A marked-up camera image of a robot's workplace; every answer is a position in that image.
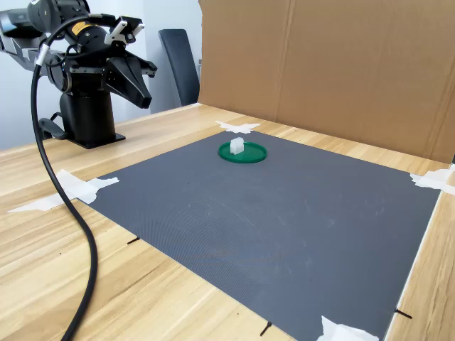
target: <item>white wall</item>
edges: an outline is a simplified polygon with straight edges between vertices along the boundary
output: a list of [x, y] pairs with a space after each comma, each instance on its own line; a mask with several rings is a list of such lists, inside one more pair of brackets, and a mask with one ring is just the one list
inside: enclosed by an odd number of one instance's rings
[[[0, 0], [0, 11], [25, 8], [29, 0]], [[146, 29], [128, 50], [157, 67], [156, 77], [145, 77], [151, 96], [150, 109], [139, 109], [127, 100], [112, 95], [114, 120], [125, 121], [150, 113], [180, 106], [177, 89], [166, 51], [159, 40], [163, 28], [184, 28], [188, 33], [196, 62], [202, 58], [202, 13], [197, 0], [88, 0], [92, 13], [109, 13], [141, 18]], [[63, 50], [66, 44], [56, 42], [53, 49]], [[0, 73], [3, 82], [0, 92], [0, 150], [34, 142], [31, 126], [30, 87], [32, 72], [22, 69], [10, 56], [0, 53]], [[50, 117], [60, 111], [61, 93], [46, 78], [38, 89], [38, 113]]]

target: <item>black cable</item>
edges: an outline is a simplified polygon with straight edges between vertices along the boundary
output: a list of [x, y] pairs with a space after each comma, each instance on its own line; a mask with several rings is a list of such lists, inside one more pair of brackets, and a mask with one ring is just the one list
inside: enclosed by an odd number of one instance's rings
[[[90, 17], [89, 16], [81, 16], [77, 18], [73, 18], [69, 21], [66, 21], [63, 23], [54, 33], [52, 33], [45, 44], [47, 46], [50, 46], [52, 42], [57, 38], [57, 36], [65, 30], [67, 27], [74, 25], [78, 22], [81, 21], [89, 21]], [[45, 169], [47, 170], [50, 180], [55, 186], [55, 189], [57, 190], [58, 194], [61, 196], [63, 199], [63, 202], [66, 204], [68, 207], [69, 211], [71, 214], [73, 214], [74, 218], [77, 220], [79, 225], [82, 227], [82, 230], [85, 233], [85, 236], [87, 237], [88, 244], [90, 246], [90, 275], [88, 277], [88, 282], [87, 282], [87, 288], [85, 289], [84, 296], [82, 297], [82, 300], [80, 302], [79, 308], [76, 311], [76, 314], [74, 315], [73, 319], [71, 320], [70, 325], [68, 326], [65, 334], [62, 337], [62, 340], [68, 341], [71, 340], [75, 333], [77, 328], [79, 327], [80, 322], [82, 321], [82, 318], [85, 314], [85, 311], [88, 308], [90, 299], [92, 298], [93, 290], [95, 289], [95, 281], [97, 278], [97, 270], [98, 270], [98, 254], [97, 254], [97, 245], [95, 242], [95, 238], [93, 237], [93, 233], [88, 227], [87, 223], [84, 221], [80, 213], [76, 210], [74, 205], [71, 203], [71, 200], [68, 198], [68, 196], [65, 194], [65, 191], [63, 190], [61, 184], [58, 182], [57, 177], [54, 174], [54, 171], [52, 169], [52, 166], [49, 163], [49, 159], [46, 155], [46, 150], [44, 149], [43, 141], [41, 141], [40, 138], [40, 127], [38, 123], [38, 110], [37, 110], [37, 105], [36, 105], [36, 96], [38, 92], [38, 81], [40, 79], [40, 71], [41, 71], [41, 65], [38, 63], [35, 66], [35, 71], [33, 72], [33, 79], [31, 83], [31, 119], [33, 122], [33, 131], [35, 133], [35, 139], [36, 139], [36, 144], [38, 145], [38, 151], [41, 155], [41, 158], [43, 159], [43, 163], [45, 166]]]
[[77, 55], [77, 53], [70, 53], [70, 50], [73, 48], [73, 49], [76, 49], [77, 45], [69, 45], [67, 48], [66, 48], [66, 51], [65, 51], [65, 55], [63, 56], [62, 60], [60, 62], [56, 62], [55, 64], [49, 64], [47, 62], [44, 62], [48, 67], [55, 67], [55, 66], [61, 66], [63, 65], [63, 63], [66, 61], [66, 58], [69, 56], [69, 55]]

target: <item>cable connector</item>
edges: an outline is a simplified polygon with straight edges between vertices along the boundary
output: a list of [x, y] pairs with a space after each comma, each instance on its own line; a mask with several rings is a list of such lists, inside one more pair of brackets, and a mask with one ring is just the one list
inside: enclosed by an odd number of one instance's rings
[[44, 43], [41, 46], [41, 51], [40, 51], [40, 54], [38, 55], [38, 59], [36, 60], [36, 65], [43, 66], [44, 60], [49, 52], [49, 49], [50, 49], [50, 47], [47, 46], [46, 43]]

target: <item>yellow label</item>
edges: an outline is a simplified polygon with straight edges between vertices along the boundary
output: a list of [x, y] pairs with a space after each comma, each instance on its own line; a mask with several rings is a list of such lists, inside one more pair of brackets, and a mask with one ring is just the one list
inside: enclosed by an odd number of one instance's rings
[[75, 35], [79, 35], [79, 33], [86, 27], [89, 27], [89, 26], [92, 26], [91, 23], [86, 23], [85, 21], [81, 21], [80, 23], [76, 23], [73, 28], [71, 29], [71, 31], [75, 34]]

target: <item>white block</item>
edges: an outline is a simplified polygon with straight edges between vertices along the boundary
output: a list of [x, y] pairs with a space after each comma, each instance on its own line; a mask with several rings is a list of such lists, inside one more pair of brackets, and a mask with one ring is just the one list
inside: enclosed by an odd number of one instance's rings
[[241, 137], [237, 137], [236, 139], [231, 140], [230, 142], [230, 153], [237, 155], [238, 153], [242, 153], [244, 150], [243, 147], [243, 139]]

